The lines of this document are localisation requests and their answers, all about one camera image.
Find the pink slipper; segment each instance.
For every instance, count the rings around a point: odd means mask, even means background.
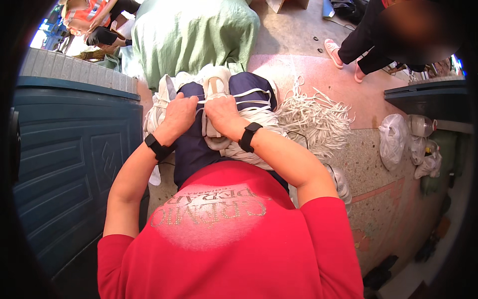
[[[363,79],[359,79],[357,78],[357,68],[359,66],[359,60],[362,59],[362,58],[357,58],[356,62],[355,62],[355,72],[354,72],[354,79],[355,79],[355,82],[357,83],[362,83]]]
[[[335,50],[335,49],[340,49],[340,47],[334,43],[333,40],[331,40],[330,38],[327,38],[326,40],[324,40],[324,47],[327,51],[327,53],[329,54],[330,58],[332,58],[332,61],[334,62],[334,65],[339,68],[339,69],[342,69],[344,66],[342,65],[339,65],[337,63],[337,61],[335,61],[334,57],[332,56],[332,52]]]

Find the orange safety vest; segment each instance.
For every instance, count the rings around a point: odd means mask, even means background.
[[[106,0],[89,0],[88,7],[86,7],[84,10],[68,11],[65,15],[65,20],[71,18],[90,22],[96,17],[99,11],[102,11],[105,8],[106,4]],[[108,15],[108,17],[103,20],[101,26],[108,26],[110,22],[111,18]]]

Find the black pants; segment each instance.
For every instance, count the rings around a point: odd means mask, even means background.
[[[140,8],[140,4],[134,0],[118,0],[111,9],[111,22],[107,27],[98,26],[87,38],[87,45],[113,44],[118,35],[110,30],[111,23],[123,12],[135,13]]]
[[[385,7],[381,0],[370,0],[362,21],[358,24],[355,30],[347,36],[337,53],[343,63],[348,65],[374,46],[370,30],[375,19],[383,10],[385,10]],[[387,58],[373,47],[363,59],[358,61],[358,66],[366,75],[375,72],[392,62],[393,60]]]
[[[232,95],[240,94],[248,90],[260,88],[264,91],[270,91],[271,108],[275,109],[277,106],[277,100],[272,91],[271,85],[268,81],[262,77],[259,77],[253,73],[242,72],[237,75],[231,76],[229,79],[229,91]],[[204,100],[204,90],[202,85],[195,82],[187,83],[179,89],[178,92],[184,93],[185,97],[198,96],[199,100]],[[269,96],[260,91],[253,92],[249,95],[236,98],[236,101],[246,100],[269,100]],[[242,110],[248,107],[263,107],[264,104],[242,103],[238,105],[238,110]],[[196,109],[203,108],[204,104],[198,104]],[[184,182],[192,176],[196,171],[203,167],[211,165],[216,162],[233,160],[229,157],[221,157],[219,151],[210,149],[204,137],[201,133],[201,116],[200,111],[196,115],[196,120],[183,135],[176,140],[176,157],[174,167],[174,183],[178,186],[178,189],[184,184]],[[289,186],[287,182],[280,177],[275,171],[267,171],[274,177],[289,193]]]

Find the black wristband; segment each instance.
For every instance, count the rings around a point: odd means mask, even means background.
[[[262,126],[256,122],[251,122],[247,127],[245,127],[244,134],[242,138],[239,140],[239,146],[244,150],[246,153],[253,153],[254,148],[250,145],[252,137],[257,132],[258,129],[262,128]]]
[[[158,162],[166,159],[176,149],[175,144],[169,147],[159,144],[153,134],[146,136],[144,142],[156,154],[156,160],[158,160]]]

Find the blue door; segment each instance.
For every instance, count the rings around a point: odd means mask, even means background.
[[[25,235],[49,277],[103,231],[109,189],[142,142],[136,94],[19,77],[22,138],[13,193]]]

